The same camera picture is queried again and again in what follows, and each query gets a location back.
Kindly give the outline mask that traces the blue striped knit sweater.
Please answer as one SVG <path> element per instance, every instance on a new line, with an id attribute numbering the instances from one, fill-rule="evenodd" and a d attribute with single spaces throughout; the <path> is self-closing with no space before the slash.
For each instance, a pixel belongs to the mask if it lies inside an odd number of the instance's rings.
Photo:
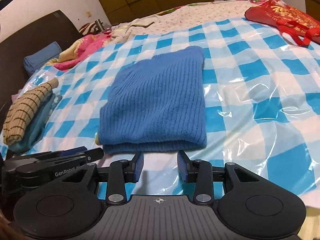
<path id="1" fill-rule="evenodd" d="M 169 152 L 207 144 L 201 47 L 156 55 L 122 69 L 100 110 L 105 153 Z"/>

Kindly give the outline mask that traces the teal folded garment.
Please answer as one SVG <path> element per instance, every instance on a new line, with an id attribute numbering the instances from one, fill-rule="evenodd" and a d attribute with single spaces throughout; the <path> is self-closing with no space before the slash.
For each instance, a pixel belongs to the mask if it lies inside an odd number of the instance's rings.
<path id="1" fill-rule="evenodd" d="M 8 149 L 16 154 L 23 154 L 28 152 L 38 141 L 40 141 L 43 137 L 46 123 L 61 99 L 61 95 L 52 92 L 47 94 L 32 121 L 26 127 L 22 140 L 8 146 Z"/>

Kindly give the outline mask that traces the beige brown striped folded garment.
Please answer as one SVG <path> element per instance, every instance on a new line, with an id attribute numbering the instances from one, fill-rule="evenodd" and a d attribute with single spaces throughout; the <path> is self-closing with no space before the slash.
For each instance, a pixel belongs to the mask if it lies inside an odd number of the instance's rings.
<path id="1" fill-rule="evenodd" d="M 44 103 L 45 97 L 57 88 L 59 81 L 53 78 L 22 94 L 10 106 L 3 124 L 3 142 L 12 145 L 21 141 L 27 126 Z"/>

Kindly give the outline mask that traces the blue white checkered plastic sheet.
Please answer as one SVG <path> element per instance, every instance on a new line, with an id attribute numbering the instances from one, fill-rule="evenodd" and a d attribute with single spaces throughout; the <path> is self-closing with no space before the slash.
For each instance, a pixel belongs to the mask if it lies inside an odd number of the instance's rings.
<path id="1" fill-rule="evenodd" d="M 207 147 L 191 159 L 237 163 L 303 195 L 319 189 L 319 45 L 294 46 L 244 18 L 109 44 L 67 72 L 43 67 L 24 89 L 57 77 L 61 101 L 32 153 L 95 148 L 100 108 L 119 71 L 188 46 L 204 49 Z"/>

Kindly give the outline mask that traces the pink yellow floral quilt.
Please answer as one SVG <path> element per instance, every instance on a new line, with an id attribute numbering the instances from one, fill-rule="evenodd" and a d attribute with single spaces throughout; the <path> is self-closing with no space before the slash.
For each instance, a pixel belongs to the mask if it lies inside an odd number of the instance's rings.
<path id="1" fill-rule="evenodd" d="M 110 43 L 111 37 L 111 31 L 96 35 L 86 35 L 76 40 L 68 49 L 61 52 L 59 57 L 55 57 L 46 62 L 44 66 L 53 66 L 56 69 L 65 72 Z"/>

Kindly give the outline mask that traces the blue pillow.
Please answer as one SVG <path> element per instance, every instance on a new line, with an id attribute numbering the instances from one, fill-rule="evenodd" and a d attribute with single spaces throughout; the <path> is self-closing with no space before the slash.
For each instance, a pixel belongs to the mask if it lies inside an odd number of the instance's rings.
<path id="1" fill-rule="evenodd" d="M 38 69 L 40 69 L 45 63 L 53 58 L 59 57 L 62 52 L 59 44 L 54 41 L 38 52 L 26 56 L 23 59 L 24 68 L 29 76 L 32 76 Z"/>

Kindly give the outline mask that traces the beige crumpled cloth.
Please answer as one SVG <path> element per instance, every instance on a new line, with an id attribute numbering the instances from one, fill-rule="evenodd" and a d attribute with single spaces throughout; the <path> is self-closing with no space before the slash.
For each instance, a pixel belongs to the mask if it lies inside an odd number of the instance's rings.
<path id="1" fill-rule="evenodd" d="M 126 42 L 128 39 L 143 35 L 149 31 L 149 28 L 155 23 L 153 19 L 138 18 L 132 22 L 121 23 L 112 27 L 111 41 L 113 43 Z"/>

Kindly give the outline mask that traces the red white striped cloth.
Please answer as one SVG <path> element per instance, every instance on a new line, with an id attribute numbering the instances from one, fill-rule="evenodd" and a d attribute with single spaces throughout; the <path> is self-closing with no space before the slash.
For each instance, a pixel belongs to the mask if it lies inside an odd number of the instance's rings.
<path id="1" fill-rule="evenodd" d="M 94 22 L 89 22 L 84 24 L 79 28 L 79 33 L 83 36 L 89 35 L 89 34 L 98 34 L 102 33 L 104 31 L 111 30 L 111 25 L 108 23 L 104 23 L 101 20 L 95 20 Z"/>

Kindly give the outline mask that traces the dark wooden headboard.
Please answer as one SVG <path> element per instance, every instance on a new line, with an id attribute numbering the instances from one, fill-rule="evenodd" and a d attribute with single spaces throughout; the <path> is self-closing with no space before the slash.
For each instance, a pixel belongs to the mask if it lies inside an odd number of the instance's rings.
<path id="1" fill-rule="evenodd" d="M 23 59 L 55 41 L 65 50 L 81 37 L 71 20 L 57 10 L 26 25 L 1 42 L 1 124 L 11 106 L 11 96 L 23 88 L 29 79 Z"/>

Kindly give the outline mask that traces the white floral bed sheet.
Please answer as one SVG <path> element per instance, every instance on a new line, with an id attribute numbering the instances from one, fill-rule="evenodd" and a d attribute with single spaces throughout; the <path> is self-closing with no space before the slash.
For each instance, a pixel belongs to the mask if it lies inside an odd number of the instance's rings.
<path id="1" fill-rule="evenodd" d="M 259 3 L 251 0 L 229 0 L 203 2 L 172 8 L 142 19 L 153 19 L 155 23 L 144 35 L 166 34 L 171 31 L 189 29 L 206 22 L 244 17 L 245 11 Z"/>

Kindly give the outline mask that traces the red gift bag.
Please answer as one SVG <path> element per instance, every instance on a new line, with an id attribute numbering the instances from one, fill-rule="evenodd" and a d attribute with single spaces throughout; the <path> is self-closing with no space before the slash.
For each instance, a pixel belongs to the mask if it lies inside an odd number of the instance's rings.
<path id="1" fill-rule="evenodd" d="M 270 25 L 291 36 L 296 45 L 319 44 L 319 21 L 282 0 L 267 0 L 246 10 L 249 21 Z"/>

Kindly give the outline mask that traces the wooden side cabinet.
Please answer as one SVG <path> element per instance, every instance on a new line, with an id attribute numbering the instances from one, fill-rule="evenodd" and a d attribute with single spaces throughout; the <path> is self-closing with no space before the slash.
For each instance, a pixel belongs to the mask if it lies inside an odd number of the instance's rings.
<path id="1" fill-rule="evenodd" d="M 305 0 L 306 13 L 320 21 L 320 0 Z"/>

